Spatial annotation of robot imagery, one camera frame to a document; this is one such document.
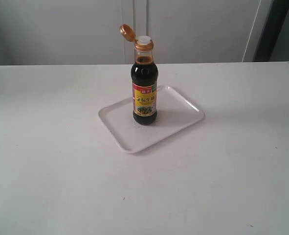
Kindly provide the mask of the dark soy sauce bottle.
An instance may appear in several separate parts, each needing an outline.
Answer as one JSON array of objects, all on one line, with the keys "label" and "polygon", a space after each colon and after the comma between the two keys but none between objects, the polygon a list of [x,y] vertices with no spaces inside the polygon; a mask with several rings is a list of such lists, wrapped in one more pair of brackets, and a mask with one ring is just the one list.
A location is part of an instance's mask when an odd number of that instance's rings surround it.
[{"label": "dark soy sauce bottle", "polygon": [[134,64],[131,68],[133,118],[141,125],[150,125],[157,117],[158,68],[154,63],[154,43],[149,36],[136,36],[127,24],[120,27],[125,40],[134,43]]}]

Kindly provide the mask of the white rectangular plastic tray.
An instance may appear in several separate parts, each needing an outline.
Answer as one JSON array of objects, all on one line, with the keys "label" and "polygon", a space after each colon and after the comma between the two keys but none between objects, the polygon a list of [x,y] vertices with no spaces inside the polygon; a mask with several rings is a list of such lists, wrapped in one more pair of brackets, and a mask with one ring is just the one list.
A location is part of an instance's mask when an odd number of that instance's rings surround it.
[{"label": "white rectangular plastic tray", "polygon": [[157,88],[157,118],[150,125],[137,123],[131,97],[99,110],[101,122],[126,153],[137,153],[201,121],[204,112],[171,86]]}]

